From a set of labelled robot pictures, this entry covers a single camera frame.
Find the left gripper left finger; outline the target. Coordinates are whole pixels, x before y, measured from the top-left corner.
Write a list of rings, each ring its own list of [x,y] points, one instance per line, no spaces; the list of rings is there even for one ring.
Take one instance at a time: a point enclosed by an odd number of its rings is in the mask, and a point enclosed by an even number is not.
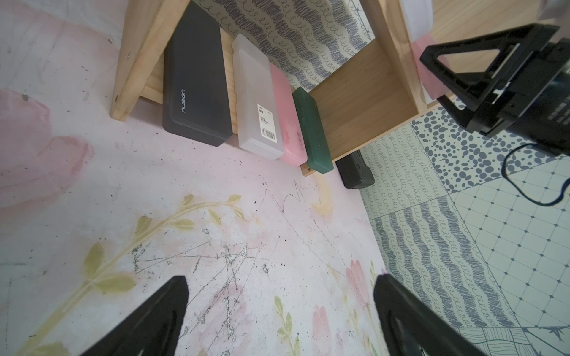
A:
[[[189,289],[174,276],[84,355],[174,355]]]

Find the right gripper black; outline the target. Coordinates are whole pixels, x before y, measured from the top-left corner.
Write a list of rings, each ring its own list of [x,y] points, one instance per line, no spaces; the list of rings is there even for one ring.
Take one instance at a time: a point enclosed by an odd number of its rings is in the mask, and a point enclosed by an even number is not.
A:
[[[554,156],[568,154],[569,40],[559,29],[534,23],[432,44],[420,61],[466,104],[460,110],[447,96],[437,99],[467,132],[508,131]]]

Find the black rectangular pencil case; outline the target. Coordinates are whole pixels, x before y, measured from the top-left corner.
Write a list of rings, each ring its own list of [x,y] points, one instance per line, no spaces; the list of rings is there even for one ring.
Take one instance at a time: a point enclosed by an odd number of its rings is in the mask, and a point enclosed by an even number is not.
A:
[[[194,2],[164,52],[162,124],[215,147],[233,135],[221,28]]]

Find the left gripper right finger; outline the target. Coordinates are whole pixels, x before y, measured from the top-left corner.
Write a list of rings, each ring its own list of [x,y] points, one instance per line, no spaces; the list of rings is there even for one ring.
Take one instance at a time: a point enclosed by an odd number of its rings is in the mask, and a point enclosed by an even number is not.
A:
[[[392,275],[377,277],[373,299],[391,355],[485,355]]]

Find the pink rounded pencil case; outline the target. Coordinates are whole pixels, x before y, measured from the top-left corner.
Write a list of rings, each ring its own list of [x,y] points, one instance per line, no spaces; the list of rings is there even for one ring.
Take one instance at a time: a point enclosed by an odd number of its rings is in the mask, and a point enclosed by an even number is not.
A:
[[[439,80],[420,60],[424,50],[429,45],[434,45],[436,42],[432,35],[429,33],[420,37],[418,40],[411,44],[414,61],[417,67],[419,79],[422,83],[422,94],[426,104],[431,104],[439,97],[447,94],[449,89]]]

